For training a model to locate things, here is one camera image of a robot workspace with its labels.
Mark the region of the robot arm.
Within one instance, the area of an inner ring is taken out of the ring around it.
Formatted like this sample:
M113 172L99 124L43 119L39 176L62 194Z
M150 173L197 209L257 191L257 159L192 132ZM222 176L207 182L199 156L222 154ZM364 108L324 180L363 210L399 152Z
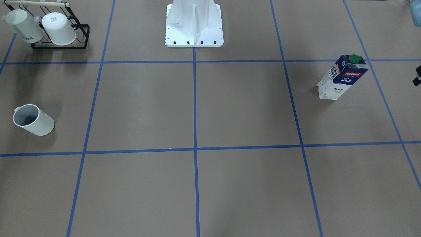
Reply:
M409 10L413 24L421 27L421 0L409 0Z

